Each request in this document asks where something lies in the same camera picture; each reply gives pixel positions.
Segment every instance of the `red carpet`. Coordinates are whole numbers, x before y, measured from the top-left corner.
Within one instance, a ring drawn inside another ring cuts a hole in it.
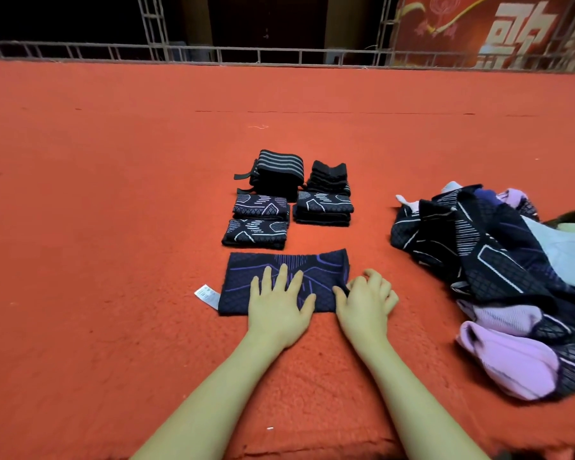
[[[0,62],[0,459],[128,457],[230,354],[246,318],[193,292],[221,288],[232,174],[261,148],[347,163],[352,226],[292,224],[285,253],[346,247],[354,273],[389,278],[392,344],[470,435],[490,453],[575,447],[575,396],[500,394],[453,344],[446,287],[388,242],[394,195],[449,180],[523,189],[543,218],[575,209],[575,76]],[[322,314],[227,456],[361,458],[396,439]]]

